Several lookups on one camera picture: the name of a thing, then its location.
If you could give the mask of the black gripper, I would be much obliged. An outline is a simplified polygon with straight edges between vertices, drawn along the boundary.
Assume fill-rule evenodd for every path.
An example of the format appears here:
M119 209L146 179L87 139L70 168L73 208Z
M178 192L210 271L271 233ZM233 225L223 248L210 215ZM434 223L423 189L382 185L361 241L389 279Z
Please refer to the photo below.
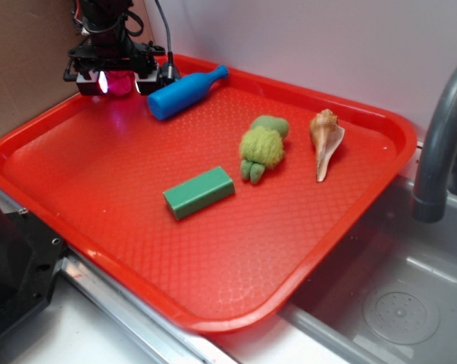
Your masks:
M108 93L104 72L129 71L135 73L137 92L148 96L163 87L161 68L155 58L164 55L165 48L153 41L138 43L126 38L116 45L96 46L87 36L67 51L69 62L63 80L76 81L82 96L103 96Z

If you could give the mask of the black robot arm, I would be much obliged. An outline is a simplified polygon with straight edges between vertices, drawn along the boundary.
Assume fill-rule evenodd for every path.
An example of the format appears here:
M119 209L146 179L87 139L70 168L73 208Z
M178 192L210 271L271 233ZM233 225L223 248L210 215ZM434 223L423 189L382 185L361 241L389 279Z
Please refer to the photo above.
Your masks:
M165 54L152 42L133 39L142 34L142 19L130 9L131 1L75 1L74 26L83 39L67 52L63 79L74 82L83 96L103 96L112 90L109 74L132 74L138 93L148 95L163 87L155 59Z

